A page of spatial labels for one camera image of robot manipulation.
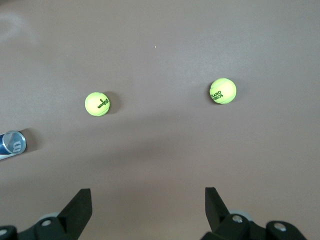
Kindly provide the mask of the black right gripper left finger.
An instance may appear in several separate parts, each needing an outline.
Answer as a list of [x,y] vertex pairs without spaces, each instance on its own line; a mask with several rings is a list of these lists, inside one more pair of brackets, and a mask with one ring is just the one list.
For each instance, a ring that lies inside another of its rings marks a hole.
[[20,232],[18,240],[78,240],[92,216],[92,195],[83,188],[56,217],[46,217]]

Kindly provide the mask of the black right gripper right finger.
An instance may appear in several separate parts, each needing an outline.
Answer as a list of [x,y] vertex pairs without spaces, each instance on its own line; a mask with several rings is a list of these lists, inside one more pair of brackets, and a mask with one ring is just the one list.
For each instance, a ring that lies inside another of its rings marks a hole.
[[205,189],[205,215],[211,231],[201,240],[266,240],[266,229],[241,212],[231,213],[214,187]]

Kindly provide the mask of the blue white tennis ball can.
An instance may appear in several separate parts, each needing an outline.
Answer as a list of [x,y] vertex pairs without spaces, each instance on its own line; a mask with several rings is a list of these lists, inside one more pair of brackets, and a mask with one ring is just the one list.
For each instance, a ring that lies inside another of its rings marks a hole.
[[26,138],[20,131],[0,134],[0,161],[22,154],[26,147]]

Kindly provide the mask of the yellow-green tennis ball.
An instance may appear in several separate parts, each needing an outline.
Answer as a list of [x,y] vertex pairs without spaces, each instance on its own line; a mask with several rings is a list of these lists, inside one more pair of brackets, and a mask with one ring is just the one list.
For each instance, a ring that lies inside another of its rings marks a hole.
[[93,92],[86,97],[84,106],[90,115],[101,117],[109,111],[110,100],[102,92]]
[[225,105],[235,99],[237,87],[230,79],[219,78],[211,84],[209,94],[215,103]]

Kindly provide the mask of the brown table mat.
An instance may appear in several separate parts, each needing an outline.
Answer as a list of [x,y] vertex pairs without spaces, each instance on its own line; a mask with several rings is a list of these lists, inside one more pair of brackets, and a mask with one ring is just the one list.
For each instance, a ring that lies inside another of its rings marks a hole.
[[[210,97],[221,78],[228,104]],[[0,161],[0,225],[89,188],[79,240],[200,240],[215,187],[320,240],[320,0],[0,0],[10,130],[27,149]]]

